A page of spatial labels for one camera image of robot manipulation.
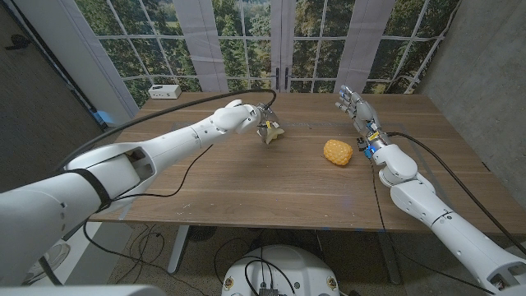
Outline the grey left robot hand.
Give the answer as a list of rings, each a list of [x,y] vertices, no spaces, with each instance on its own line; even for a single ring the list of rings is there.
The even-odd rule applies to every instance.
[[[270,107],[263,103],[259,103],[256,107],[261,113],[261,120],[257,125],[257,133],[265,144],[270,144],[279,135],[284,134],[284,129],[279,125],[279,119]]]

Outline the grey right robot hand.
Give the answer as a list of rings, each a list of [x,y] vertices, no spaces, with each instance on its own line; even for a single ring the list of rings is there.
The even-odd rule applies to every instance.
[[[387,134],[382,131],[376,110],[359,93],[341,85],[339,102],[335,105],[353,120],[358,133],[374,150],[391,144]]]

